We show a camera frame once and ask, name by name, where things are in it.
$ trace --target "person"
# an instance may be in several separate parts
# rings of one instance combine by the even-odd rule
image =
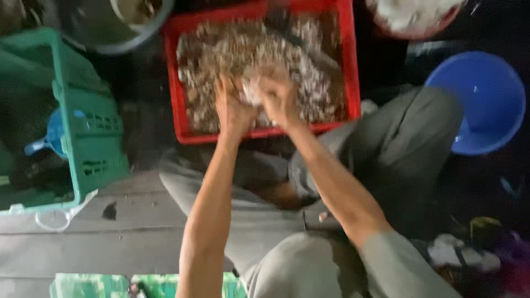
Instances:
[[[215,150],[172,152],[160,173],[188,216],[177,297],[220,297],[225,255],[249,297],[459,297],[397,232],[426,208],[450,153],[462,120],[451,96],[416,89],[317,138],[293,83],[262,76],[264,111],[298,150],[287,161],[238,151],[258,111],[226,76],[215,85]],[[343,233],[314,220],[322,210]]]

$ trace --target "blue handle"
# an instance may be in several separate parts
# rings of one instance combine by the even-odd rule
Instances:
[[[26,147],[24,147],[24,154],[26,156],[32,156],[44,148],[51,148],[51,144],[46,140],[45,137],[26,145]]]

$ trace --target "green crate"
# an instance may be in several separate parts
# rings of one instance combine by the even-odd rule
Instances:
[[[70,209],[88,193],[129,173],[121,150],[123,125],[108,85],[55,30],[40,28],[0,39],[0,77],[0,215]],[[62,161],[66,174],[41,175],[51,181],[46,187],[13,186],[5,173],[21,168],[23,145],[44,137],[56,108],[63,118],[61,141],[68,160],[50,155],[46,162]],[[20,172],[30,177],[26,173],[33,170],[29,166]]]

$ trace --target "gray pants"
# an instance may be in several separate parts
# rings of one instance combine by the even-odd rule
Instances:
[[[401,95],[377,113],[319,137],[320,141],[363,183],[400,233],[425,210],[438,173],[451,152],[462,113],[442,90],[423,88]],[[168,154],[160,177],[188,215],[201,187],[213,151],[186,147]],[[288,177],[302,198],[315,203],[301,211],[282,211],[247,190],[279,183]],[[259,152],[239,152],[232,188],[232,221],[225,254],[243,277],[282,240],[311,229],[337,227],[318,223],[325,206],[299,152],[290,161]]]

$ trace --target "blue plastic basin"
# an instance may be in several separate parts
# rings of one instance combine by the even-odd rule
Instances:
[[[452,151],[485,154],[503,147],[517,133],[526,110],[525,88],[502,58],[473,51],[440,64],[425,82],[456,95],[464,120]]]

